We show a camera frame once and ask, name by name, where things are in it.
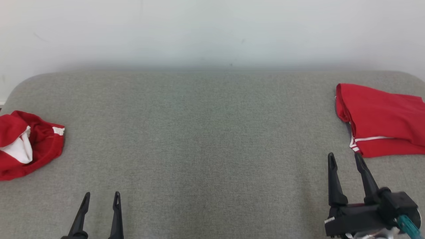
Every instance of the red garment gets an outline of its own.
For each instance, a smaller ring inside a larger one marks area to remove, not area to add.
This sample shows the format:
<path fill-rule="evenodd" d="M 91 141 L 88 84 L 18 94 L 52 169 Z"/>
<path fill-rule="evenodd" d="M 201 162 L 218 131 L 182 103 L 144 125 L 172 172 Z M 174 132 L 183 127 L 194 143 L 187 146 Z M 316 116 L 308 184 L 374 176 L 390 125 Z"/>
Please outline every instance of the red garment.
<path fill-rule="evenodd" d="M 425 154 L 425 103 L 421 97 L 338 84 L 338 117 L 350 122 L 350 147 L 364 157 Z"/>
<path fill-rule="evenodd" d="M 0 180 L 25 176 L 61 155 L 64 130 L 22 111 L 0 116 Z"/>

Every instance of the robotic arm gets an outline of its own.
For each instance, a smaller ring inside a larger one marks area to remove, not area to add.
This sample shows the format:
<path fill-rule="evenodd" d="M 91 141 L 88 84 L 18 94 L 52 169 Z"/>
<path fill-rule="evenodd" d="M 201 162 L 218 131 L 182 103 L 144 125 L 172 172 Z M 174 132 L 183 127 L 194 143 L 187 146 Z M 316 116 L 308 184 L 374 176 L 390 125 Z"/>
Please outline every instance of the robotic arm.
<path fill-rule="evenodd" d="M 338 178 L 333 153 L 328 155 L 329 217 L 325 220 L 326 235 L 349 238 L 392 239 L 396 228 L 411 238 L 422 238 L 421 217 L 416 203 L 405 193 L 379 189 L 359 153 L 355 154 L 357 170 L 365 190 L 364 203 L 348 204 Z"/>
<path fill-rule="evenodd" d="M 81 206 L 77 212 L 74 223 L 67 236 L 63 236 L 61 239 L 87 239 L 88 234 L 83 231 L 84 217 L 88 211 L 88 204 L 90 202 L 90 192 L 87 192 L 82 200 Z M 124 231 L 122 227 L 122 213 L 121 213 L 121 196 L 119 192 L 115 192 L 113 200 L 113 219 L 112 227 L 110 231 L 110 237 L 108 239 L 124 239 Z"/>

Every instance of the white wall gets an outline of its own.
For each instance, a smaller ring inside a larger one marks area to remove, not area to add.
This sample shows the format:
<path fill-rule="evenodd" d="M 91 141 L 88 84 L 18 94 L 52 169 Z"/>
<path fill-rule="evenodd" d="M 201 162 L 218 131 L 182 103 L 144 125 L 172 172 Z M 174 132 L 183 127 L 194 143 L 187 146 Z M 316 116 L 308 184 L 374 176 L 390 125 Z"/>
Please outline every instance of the white wall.
<path fill-rule="evenodd" d="M 0 101 L 72 63 L 388 69 L 425 79 L 423 0 L 1 0 Z"/>

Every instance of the gray couch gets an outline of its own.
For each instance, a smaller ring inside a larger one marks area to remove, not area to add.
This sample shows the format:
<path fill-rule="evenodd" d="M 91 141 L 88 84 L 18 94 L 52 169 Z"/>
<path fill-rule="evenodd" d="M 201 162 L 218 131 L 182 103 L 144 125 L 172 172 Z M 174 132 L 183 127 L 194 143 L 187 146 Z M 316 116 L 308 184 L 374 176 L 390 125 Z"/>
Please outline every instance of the gray couch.
<path fill-rule="evenodd" d="M 66 235 L 90 191 L 85 230 L 108 238 L 119 191 L 126 239 L 326 238 L 329 152 L 349 202 L 364 197 L 350 130 L 335 113 L 338 83 L 425 97 L 424 82 L 391 71 L 30 78 L 1 114 L 65 125 L 65 146 L 47 166 L 0 182 L 0 237 Z M 365 161 L 379 186 L 425 210 L 425 156 Z"/>

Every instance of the white stripe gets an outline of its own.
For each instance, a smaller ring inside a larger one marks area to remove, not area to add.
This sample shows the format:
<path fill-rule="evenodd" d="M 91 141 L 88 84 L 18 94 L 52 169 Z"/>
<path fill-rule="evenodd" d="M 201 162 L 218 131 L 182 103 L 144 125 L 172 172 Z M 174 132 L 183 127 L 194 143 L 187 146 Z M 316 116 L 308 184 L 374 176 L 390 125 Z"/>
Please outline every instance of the white stripe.
<path fill-rule="evenodd" d="M 328 222 L 330 222 L 330 221 L 333 221 L 333 220 L 335 220 L 335 217 L 334 216 L 331 217 L 331 218 L 326 219 L 325 220 L 325 224 L 328 223 Z"/>
<path fill-rule="evenodd" d="M 64 132 L 64 131 L 65 131 L 65 128 L 53 127 L 53 132 L 54 132 L 55 134 L 63 135 L 63 132 Z"/>
<path fill-rule="evenodd" d="M 350 141 L 350 148 L 357 147 L 356 143 L 354 143 L 354 137 L 353 134 L 351 134 L 351 141 Z"/>
<path fill-rule="evenodd" d="M 358 138 L 354 139 L 354 141 L 366 141 L 366 140 L 374 140 L 374 139 L 393 139 L 392 137 L 385 137 L 385 136 L 375 136 L 375 137 L 368 137 L 368 138 Z"/>

